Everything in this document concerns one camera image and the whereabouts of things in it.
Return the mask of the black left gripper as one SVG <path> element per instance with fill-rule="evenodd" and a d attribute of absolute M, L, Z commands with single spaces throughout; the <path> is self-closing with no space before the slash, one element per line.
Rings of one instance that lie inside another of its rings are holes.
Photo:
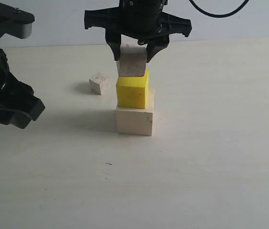
<path fill-rule="evenodd" d="M 0 49 L 0 124 L 24 129 L 45 109 L 31 86 L 19 81 L 10 71 L 8 58 Z"/>

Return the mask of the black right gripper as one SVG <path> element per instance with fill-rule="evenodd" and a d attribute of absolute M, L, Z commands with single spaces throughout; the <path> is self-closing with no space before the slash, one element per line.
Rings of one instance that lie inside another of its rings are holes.
<path fill-rule="evenodd" d="M 191 20 L 163 12 L 166 0 L 121 0 L 119 6 L 84 12 L 85 29 L 105 29 L 105 41 L 111 48 L 114 60 L 121 55 L 121 34 L 148 43 L 147 63 L 170 43 L 169 35 L 188 37 L 192 30 Z"/>

